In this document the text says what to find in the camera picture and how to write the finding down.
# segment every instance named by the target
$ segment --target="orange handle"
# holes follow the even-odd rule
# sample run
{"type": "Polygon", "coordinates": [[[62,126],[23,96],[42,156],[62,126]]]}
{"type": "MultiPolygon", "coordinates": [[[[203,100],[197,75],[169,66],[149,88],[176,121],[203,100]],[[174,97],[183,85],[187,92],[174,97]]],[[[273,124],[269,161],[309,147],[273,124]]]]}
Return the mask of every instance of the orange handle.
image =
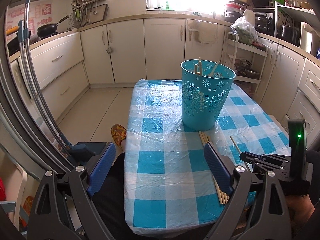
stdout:
{"type": "Polygon", "coordinates": [[[11,35],[12,33],[15,33],[19,30],[19,26],[15,26],[9,30],[6,31],[7,36],[11,35]]]}

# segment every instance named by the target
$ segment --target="table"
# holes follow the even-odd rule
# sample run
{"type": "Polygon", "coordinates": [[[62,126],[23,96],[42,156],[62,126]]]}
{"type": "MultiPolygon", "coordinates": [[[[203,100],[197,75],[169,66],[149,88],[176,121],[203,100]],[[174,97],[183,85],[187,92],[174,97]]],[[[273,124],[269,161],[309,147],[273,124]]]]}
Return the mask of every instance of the table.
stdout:
{"type": "MultiPolygon", "coordinates": [[[[289,140],[237,85],[206,132],[219,152],[290,155],[289,140]]],[[[140,80],[129,112],[124,161],[125,220],[145,236],[168,236],[217,220],[220,205],[199,133],[181,120],[181,81],[140,80]]]]}

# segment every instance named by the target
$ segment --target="kitchen counter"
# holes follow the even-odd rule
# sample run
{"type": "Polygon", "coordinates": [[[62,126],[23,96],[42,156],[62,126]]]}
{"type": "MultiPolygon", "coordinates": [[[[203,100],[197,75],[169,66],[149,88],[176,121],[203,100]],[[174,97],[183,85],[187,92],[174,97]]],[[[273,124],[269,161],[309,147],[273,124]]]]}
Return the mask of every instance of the kitchen counter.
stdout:
{"type": "MultiPolygon", "coordinates": [[[[34,49],[36,47],[39,47],[39,46],[41,46],[41,45],[43,45],[43,44],[45,44],[45,43],[47,43],[49,41],[54,41],[54,40],[56,40],[58,38],[61,38],[61,37],[64,37],[64,36],[68,36],[68,35],[70,35],[72,33],[76,33],[76,32],[78,32],[78,30],[77,29],[73,29],[71,31],[64,32],[64,33],[59,33],[57,35],[54,35],[54,36],[51,36],[49,38],[43,39],[41,41],[37,41],[37,42],[35,42],[35,43],[30,45],[30,50],[32,50],[32,49],[34,49]]],[[[10,62],[13,62],[14,60],[16,60],[20,56],[21,56],[20,51],[18,51],[15,54],[11,55],[9,57],[9,60],[10,60],[10,62]]]]}
{"type": "MultiPolygon", "coordinates": [[[[55,36],[46,38],[46,39],[44,39],[42,41],[38,41],[38,42],[30,45],[30,49],[34,49],[34,48],[39,47],[39,46],[41,46],[41,45],[43,45],[43,44],[45,44],[45,43],[47,43],[49,41],[53,41],[55,39],[70,35],[72,33],[82,32],[82,31],[85,31],[85,30],[88,30],[88,29],[91,29],[91,28],[95,28],[95,27],[98,27],[98,26],[102,26],[102,25],[106,25],[106,24],[110,24],[110,23],[115,23],[115,22],[137,20],[137,19],[150,19],[150,18],[173,18],[173,19],[191,19],[191,20],[193,20],[193,19],[201,19],[201,20],[204,20],[204,21],[207,21],[207,22],[217,23],[217,24],[224,25],[224,26],[227,26],[227,27],[231,26],[231,23],[226,22],[226,21],[213,19],[213,18],[208,18],[208,17],[200,18],[197,15],[188,15],[188,14],[179,14],[179,13],[176,13],[176,14],[171,14],[171,13],[139,14],[139,15],[131,15],[131,16],[114,18],[114,19],[108,19],[108,20],[105,20],[105,21],[101,21],[101,22],[97,22],[97,23],[94,23],[94,24],[90,24],[88,26],[85,26],[85,27],[82,27],[82,28],[79,28],[79,29],[74,29],[74,30],[71,30],[69,32],[59,33],[59,34],[57,34],[55,36]]],[[[283,45],[283,46],[285,46],[285,47],[287,47],[287,48],[289,48],[289,49],[291,49],[291,50],[303,55],[304,57],[306,57],[307,59],[309,59],[310,61],[312,61],[313,63],[315,63],[316,65],[318,65],[320,67],[320,60],[317,59],[316,57],[312,56],[311,54],[307,53],[303,49],[300,49],[299,47],[294,46],[291,43],[288,43],[286,41],[280,40],[280,39],[278,39],[276,37],[272,37],[272,36],[269,36],[269,35],[266,35],[266,34],[263,34],[263,33],[258,33],[258,36],[261,37],[261,38],[268,39],[270,41],[274,41],[274,42],[276,42],[276,43],[278,43],[280,45],[283,45]]],[[[10,62],[14,61],[18,57],[20,57],[20,52],[17,52],[15,54],[13,54],[12,56],[10,56],[10,62]]]]}
{"type": "Polygon", "coordinates": [[[297,47],[291,43],[288,43],[286,41],[283,41],[281,39],[278,39],[276,37],[272,37],[272,36],[269,36],[269,35],[266,35],[263,33],[258,33],[258,36],[261,38],[265,38],[267,40],[270,40],[270,41],[274,41],[282,46],[285,46],[285,47],[299,53],[300,55],[302,55],[303,57],[307,58],[308,60],[312,61],[314,64],[316,64],[317,66],[320,67],[320,60],[317,59],[316,57],[312,56],[310,53],[304,51],[303,49],[300,49],[299,47],[297,47]]]}

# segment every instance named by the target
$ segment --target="hand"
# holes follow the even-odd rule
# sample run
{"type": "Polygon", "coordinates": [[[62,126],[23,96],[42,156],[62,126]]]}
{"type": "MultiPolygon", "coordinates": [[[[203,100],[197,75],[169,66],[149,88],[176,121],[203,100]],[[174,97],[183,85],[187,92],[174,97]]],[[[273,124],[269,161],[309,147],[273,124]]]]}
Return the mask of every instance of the hand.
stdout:
{"type": "Polygon", "coordinates": [[[290,209],[294,211],[293,217],[290,216],[292,228],[303,227],[315,210],[309,195],[286,196],[285,200],[287,202],[289,211],[290,209]]]}

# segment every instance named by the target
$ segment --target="teal plastic basket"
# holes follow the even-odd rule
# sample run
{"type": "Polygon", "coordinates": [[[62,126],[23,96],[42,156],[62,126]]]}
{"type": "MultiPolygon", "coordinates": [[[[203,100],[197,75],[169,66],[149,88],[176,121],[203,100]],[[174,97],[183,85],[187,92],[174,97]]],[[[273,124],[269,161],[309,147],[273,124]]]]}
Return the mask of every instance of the teal plastic basket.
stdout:
{"type": "Polygon", "coordinates": [[[197,59],[181,63],[182,68],[182,121],[196,131],[213,128],[226,101],[236,73],[219,64],[208,77],[216,62],[201,60],[203,75],[195,74],[197,59]]]}

